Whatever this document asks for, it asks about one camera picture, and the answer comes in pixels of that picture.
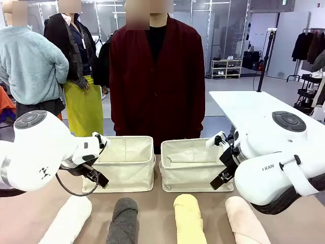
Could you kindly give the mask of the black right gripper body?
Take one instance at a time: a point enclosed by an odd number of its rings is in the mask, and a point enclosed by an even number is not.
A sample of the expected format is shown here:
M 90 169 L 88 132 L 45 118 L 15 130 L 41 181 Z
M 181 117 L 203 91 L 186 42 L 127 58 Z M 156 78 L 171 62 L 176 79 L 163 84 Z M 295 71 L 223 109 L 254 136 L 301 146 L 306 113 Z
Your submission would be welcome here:
M 237 159 L 238 155 L 239 150 L 233 146 L 230 146 L 222 153 L 219 159 L 227 169 L 236 170 L 239 165 L 239 161 Z

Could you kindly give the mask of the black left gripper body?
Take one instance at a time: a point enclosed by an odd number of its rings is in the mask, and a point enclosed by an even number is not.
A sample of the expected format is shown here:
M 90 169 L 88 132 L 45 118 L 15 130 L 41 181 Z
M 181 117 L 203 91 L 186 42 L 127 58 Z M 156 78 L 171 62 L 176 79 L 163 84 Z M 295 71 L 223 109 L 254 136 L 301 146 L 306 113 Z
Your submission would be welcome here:
M 67 171 L 73 176 L 84 176 L 87 179 L 99 178 L 99 172 L 86 163 L 78 165 L 76 168 L 68 168 Z

